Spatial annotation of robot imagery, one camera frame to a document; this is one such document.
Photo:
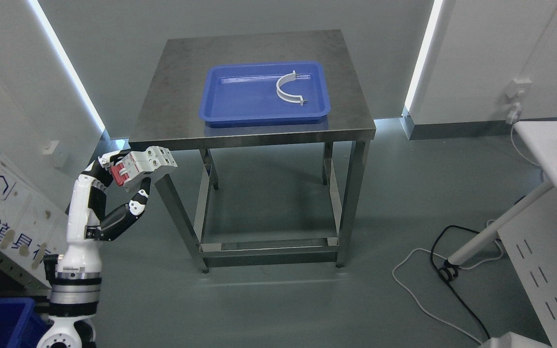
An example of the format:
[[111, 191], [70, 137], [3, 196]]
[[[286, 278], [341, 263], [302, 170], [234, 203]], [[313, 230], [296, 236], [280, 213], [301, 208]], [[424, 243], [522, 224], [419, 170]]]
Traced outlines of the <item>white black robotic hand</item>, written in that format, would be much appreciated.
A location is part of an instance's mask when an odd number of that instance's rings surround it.
[[131, 150], [113, 151], [97, 157], [78, 176], [69, 205], [66, 240], [68, 249], [59, 256], [56, 271], [75, 273], [102, 270], [100, 247], [113, 241], [141, 218], [150, 192], [150, 178], [141, 181], [137, 193], [110, 214], [106, 214], [106, 188], [113, 182], [111, 167], [117, 166]]

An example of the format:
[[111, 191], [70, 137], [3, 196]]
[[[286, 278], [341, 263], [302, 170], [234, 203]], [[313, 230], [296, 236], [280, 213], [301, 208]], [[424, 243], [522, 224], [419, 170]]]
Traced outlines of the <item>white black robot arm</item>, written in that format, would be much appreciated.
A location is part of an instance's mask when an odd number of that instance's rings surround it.
[[99, 306], [102, 277], [86, 272], [84, 267], [56, 269], [62, 255], [44, 258], [49, 293], [48, 331], [38, 341], [38, 348], [95, 348], [96, 331], [91, 318]]

